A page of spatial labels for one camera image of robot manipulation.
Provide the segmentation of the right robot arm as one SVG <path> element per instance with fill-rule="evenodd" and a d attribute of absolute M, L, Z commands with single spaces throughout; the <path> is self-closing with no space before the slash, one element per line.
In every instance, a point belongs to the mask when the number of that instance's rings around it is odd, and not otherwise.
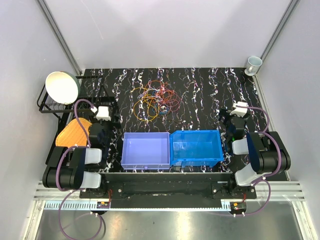
<path fill-rule="evenodd" d="M 262 111 L 266 116 L 266 127 L 261 132 L 246 132 L 248 110 Z M 248 155 L 249 164 L 232 174 L 227 185 L 228 195 L 239 198 L 245 192 L 245 187 L 255 186 L 267 177 L 288 170 L 291 159 L 278 132 L 268 131 L 270 118 L 268 113 L 255 106 L 239 103 L 233 110 L 221 108 L 219 119 L 223 119 L 226 128 L 224 147 L 229 155 Z"/>

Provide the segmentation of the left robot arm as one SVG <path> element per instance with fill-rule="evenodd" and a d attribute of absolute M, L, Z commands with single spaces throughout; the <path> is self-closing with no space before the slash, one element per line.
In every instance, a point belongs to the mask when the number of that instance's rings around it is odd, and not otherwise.
<path fill-rule="evenodd" d="M 114 97 L 100 105 L 79 99 L 73 110 L 74 119 L 55 138 L 42 184 L 60 191 L 90 189 L 103 198 L 108 186 L 90 169 L 107 165 L 113 130 L 121 127 L 118 103 Z"/>

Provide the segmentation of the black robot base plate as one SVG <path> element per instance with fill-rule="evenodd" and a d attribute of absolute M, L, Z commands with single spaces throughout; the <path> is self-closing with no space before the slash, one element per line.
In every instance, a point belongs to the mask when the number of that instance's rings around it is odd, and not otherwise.
<path fill-rule="evenodd" d="M 232 173 L 104 173 L 101 187 L 81 199 L 111 198 L 111 209 L 213 209 L 221 200 L 254 200 L 254 187 L 237 186 Z"/>

